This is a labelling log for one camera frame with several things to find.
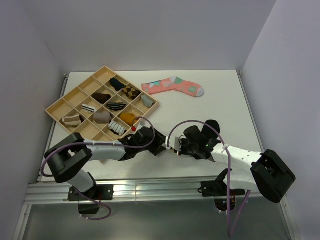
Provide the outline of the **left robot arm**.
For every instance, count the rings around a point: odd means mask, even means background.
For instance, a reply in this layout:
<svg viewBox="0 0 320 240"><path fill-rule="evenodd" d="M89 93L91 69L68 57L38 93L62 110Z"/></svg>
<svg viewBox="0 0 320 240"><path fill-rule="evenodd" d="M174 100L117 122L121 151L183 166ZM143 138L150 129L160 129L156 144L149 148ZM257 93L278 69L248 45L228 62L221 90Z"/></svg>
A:
<svg viewBox="0 0 320 240"><path fill-rule="evenodd" d="M134 134L115 141L93 141L80 133L73 133L44 154L51 175L57 183L68 183L75 187L86 200L96 197L98 188L95 179L83 170L90 161L127 161L138 153L148 151L154 156L166 150L166 137L152 127L142 127Z"/></svg>

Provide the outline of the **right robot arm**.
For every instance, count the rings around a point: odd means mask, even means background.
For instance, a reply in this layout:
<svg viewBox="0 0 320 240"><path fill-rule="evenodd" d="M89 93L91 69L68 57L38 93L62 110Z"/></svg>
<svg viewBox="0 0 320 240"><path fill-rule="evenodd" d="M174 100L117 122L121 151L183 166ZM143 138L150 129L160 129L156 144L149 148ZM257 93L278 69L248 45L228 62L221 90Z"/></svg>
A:
<svg viewBox="0 0 320 240"><path fill-rule="evenodd" d="M204 197L243 196L246 191L260 192L267 200L279 203L296 180L296 176L273 150L244 150L223 144L217 133L204 126L191 126L179 140L178 155L197 160L230 164L215 180L203 181Z"/></svg>

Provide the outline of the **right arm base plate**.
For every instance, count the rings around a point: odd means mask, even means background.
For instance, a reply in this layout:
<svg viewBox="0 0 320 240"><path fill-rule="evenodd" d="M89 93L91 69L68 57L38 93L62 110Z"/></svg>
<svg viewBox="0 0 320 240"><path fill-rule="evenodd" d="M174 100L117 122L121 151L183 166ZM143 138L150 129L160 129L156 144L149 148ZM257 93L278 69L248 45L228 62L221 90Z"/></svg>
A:
<svg viewBox="0 0 320 240"><path fill-rule="evenodd" d="M226 197L227 185L223 181L202 181L197 190L203 197Z"/></svg>

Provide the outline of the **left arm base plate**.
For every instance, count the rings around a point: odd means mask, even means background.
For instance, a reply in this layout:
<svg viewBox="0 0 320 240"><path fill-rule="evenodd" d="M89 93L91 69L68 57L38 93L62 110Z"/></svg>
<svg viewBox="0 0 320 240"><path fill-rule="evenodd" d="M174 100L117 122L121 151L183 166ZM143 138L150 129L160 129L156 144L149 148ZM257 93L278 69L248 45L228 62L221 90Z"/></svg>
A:
<svg viewBox="0 0 320 240"><path fill-rule="evenodd" d="M100 184L97 186L94 186L92 189L82 192L82 194L92 200L95 201L109 201L113 199L113 193L114 193L114 185L113 184ZM74 186L71 186L69 188L69 193L67 200L71 202L76 201L85 201L86 198L81 196Z"/></svg>

